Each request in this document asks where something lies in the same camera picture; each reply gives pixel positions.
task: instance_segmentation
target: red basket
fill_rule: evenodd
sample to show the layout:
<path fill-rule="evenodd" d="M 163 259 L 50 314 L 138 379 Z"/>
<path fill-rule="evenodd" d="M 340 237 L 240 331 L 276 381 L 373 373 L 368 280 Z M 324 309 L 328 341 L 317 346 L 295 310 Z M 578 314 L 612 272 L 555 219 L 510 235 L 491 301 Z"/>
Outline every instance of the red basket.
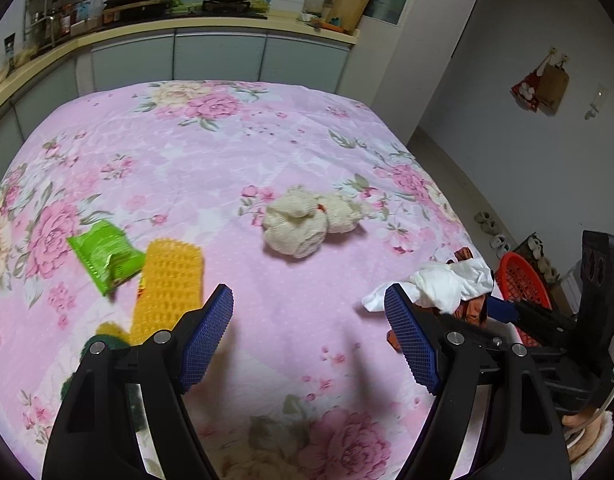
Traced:
<path fill-rule="evenodd" d="M 496 281 L 505 300 L 527 300 L 551 310 L 549 295 L 540 276 L 520 254 L 509 252 L 502 257 Z M 539 346 L 534 338 L 522 330 L 518 329 L 518 334 L 525 346 Z"/>

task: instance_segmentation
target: green package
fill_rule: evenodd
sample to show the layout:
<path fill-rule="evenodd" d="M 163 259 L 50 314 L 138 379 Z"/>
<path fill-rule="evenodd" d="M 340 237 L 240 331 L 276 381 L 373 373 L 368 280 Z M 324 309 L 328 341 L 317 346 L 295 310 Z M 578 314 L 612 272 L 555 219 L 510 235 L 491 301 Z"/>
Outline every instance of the green package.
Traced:
<path fill-rule="evenodd" d="M 103 296 L 139 272 L 145 263 L 144 253 L 107 220 L 96 222 L 87 233 L 67 238 L 67 242 Z"/>

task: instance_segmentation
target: black robotic device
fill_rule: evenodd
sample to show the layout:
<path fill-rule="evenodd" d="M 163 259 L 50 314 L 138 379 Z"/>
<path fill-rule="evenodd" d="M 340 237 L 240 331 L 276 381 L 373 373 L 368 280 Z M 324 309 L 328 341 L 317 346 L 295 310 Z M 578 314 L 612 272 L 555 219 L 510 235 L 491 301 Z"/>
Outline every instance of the black robotic device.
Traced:
<path fill-rule="evenodd" d="M 574 322 L 527 302 L 487 300 L 489 315 L 513 321 L 543 346 L 507 345 L 452 316 L 414 308 L 399 285 L 386 314 L 418 383 L 436 395 L 397 480 L 449 480 L 471 416 L 476 388 L 490 402 L 470 480 L 568 480 L 563 414 L 598 408 L 614 387 L 608 354 L 614 335 L 614 237 L 583 234 L 583 293 Z M 217 480 L 181 400 L 202 380 L 231 319 L 231 291 L 220 285 L 202 310 L 129 349 L 93 343 L 60 407 L 43 480 L 146 480 L 126 385 L 139 383 L 167 480 Z"/>

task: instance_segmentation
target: gray cabinet door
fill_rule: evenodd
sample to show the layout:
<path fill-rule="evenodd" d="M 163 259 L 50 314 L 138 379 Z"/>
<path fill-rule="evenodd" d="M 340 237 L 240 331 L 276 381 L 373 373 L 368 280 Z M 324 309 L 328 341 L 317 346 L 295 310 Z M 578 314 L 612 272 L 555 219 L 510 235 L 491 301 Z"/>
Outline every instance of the gray cabinet door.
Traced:
<path fill-rule="evenodd" d="M 179 34 L 174 79 L 258 81 L 264 34 Z"/>
<path fill-rule="evenodd" d="M 0 120 L 0 181 L 7 173 L 7 168 L 22 145 L 23 139 L 18 129 L 16 116 L 10 109 Z"/>
<path fill-rule="evenodd" d="M 334 93 L 344 68 L 347 48 L 288 38 L 267 38 L 260 81 L 302 85 Z"/>
<path fill-rule="evenodd" d="M 96 91 L 173 78 L 173 34 L 121 41 L 91 53 Z"/>
<path fill-rule="evenodd" d="M 33 86 L 28 92 L 20 99 L 13 99 L 25 139 L 56 108 L 78 97 L 76 62 L 70 59 L 40 81 L 32 80 L 30 84 Z"/>

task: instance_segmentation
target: beige countertop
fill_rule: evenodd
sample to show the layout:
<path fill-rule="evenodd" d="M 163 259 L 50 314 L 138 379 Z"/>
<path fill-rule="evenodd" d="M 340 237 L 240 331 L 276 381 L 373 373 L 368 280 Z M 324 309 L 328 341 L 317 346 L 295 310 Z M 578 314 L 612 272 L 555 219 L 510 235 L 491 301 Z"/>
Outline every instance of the beige countertop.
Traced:
<path fill-rule="evenodd" d="M 297 14 L 292 12 L 270 12 L 266 20 L 258 20 L 255 18 L 169 18 L 167 20 L 157 20 L 154 22 L 136 23 L 134 25 L 125 25 L 123 27 L 111 28 L 100 32 L 93 32 L 79 36 L 67 43 L 50 50 L 46 54 L 31 60 L 26 65 L 16 69 L 9 77 L 0 84 L 0 107 L 22 86 L 31 80 L 38 73 L 42 72 L 52 63 L 59 60 L 61 57 L 70 54 L 74 50 L 89 46 L 100 41 L 112 40 L 129 34 L 139 32 L 154 32 L 158 30 L 168 30 L 175 28 L 191 28 L 191 27 L 247 27 L 260 28 L 264 30 L 278 30 L 281 32 L 294 32 L 296 34 L 304 34 L 305 36 L 313 36 L 316 38 L 324 38 L 326 40 L 340 41 L 346 44 L 356 44 L 358 40 L 358 31 L 353 36 L 333 32 L 332 30 L 315 30 L 306 23 L 299 22 Z"/>

